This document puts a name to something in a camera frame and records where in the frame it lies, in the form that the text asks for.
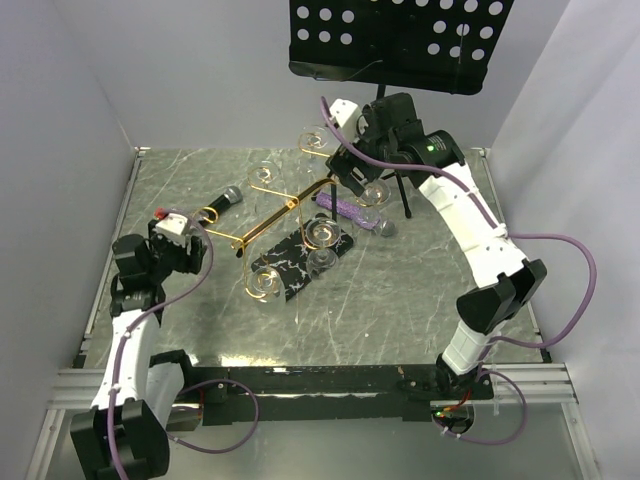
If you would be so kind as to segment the gold wine glass rack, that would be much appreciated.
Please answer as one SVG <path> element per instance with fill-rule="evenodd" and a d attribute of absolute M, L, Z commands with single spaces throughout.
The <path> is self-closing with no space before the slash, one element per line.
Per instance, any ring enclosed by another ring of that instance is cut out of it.
<path fill-rule="evenodd" d="M 279 177 L 273 190 L 277 203 L 270 207 L 268 213 L 261 213 L 258 218 L 258 223 L 246 233 L 236 235 L 218 230 L 217 224 L 221 215 L 215 210 L 208 208 L 207 205 L 199 208 L 195 212 L 200 225 L 203 226 L 207 233 L 231 241 L 231 247 L 235 250 L 236 256 L 243 262 L 245 293 L 246 277 L 250 272 L 250 265 L 262 253 L 274 247 L 290 233 L 301 229 L 305 222 L 320 214 L 336 222 L 339 217 L 342 217 L 336 213 L 335 204 L 332 210 L 327 210 L 315 203 L 315 196 L 320 192 L 331 194 L 333 201 L 339 199 L 337 195 L 336 177 L 334 175 L 330 173 L 326 178 L 313 181 L 299 193 L 290 194 L 286 191 L 278 191 L 276 189 L 282 181 L 282 169 L 279 166 L 277 167 L 279 169 Z"/>

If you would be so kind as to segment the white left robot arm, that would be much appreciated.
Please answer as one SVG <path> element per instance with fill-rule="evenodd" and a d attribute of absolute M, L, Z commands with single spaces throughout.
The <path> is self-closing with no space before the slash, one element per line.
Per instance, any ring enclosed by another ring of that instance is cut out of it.
<path fill-rule="evenodd" d="M 146 235 L 112 245 L 112 342 L 99 390 L 89 409 L 72 418 L 70 435 L 88 479 L 152 479 L 169 466 L 165 431 L 172 403 L 197 390 L 184 353 L 153 352 L 163 312 L 163 288 L 173 273 L 205 278 L 213 257 L 206 232 L 186 216 L 160 212 Z"/>

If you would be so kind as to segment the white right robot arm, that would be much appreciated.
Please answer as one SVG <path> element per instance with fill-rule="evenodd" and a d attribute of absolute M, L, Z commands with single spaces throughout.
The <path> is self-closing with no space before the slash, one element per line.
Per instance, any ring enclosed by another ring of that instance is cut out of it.
<path fill-rule="evenodd" d="M 339 142 L 328 169 L 355 196 L 387 170 L 406 176 L 449 228 L 471 269 L 475 286 L 459 297 L 459 321 L 437 359 L 436 385 L 448 398 L 471 386 L 501 326 L 525 306 L 547 275 L 508 237 L 479 191 L 465 155 L 444 130 L 427 133 L 412 97 L 398 93 L 359 107 L 349 100 L 323 101 L 326 127 Z"/>

